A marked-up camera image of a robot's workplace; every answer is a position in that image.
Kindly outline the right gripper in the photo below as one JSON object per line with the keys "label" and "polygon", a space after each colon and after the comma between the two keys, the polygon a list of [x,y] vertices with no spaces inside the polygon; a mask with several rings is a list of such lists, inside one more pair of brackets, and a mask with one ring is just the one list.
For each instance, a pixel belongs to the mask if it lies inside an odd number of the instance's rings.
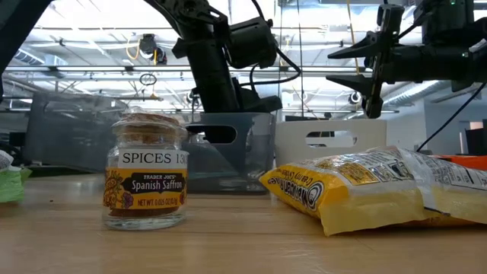
{"label": "right gripper", "polygon": [[330,53],[329,59],[349,59],[360,57],[374,57],[372,78],[363,75],[327,75],[328,81],[351,88],[365,96],[364,114],[371,119],[381,115],[383,100],[381,88],[384,83],[384,66],[390,63],[393,48],[399,40],[420,26],[429,16],[429,11],[419,9],[419,17],[411,27],[400,31],[404,8],[400,5],[382,4],[377,13],[379,32],[368,31],[364,39],[346,48]]}

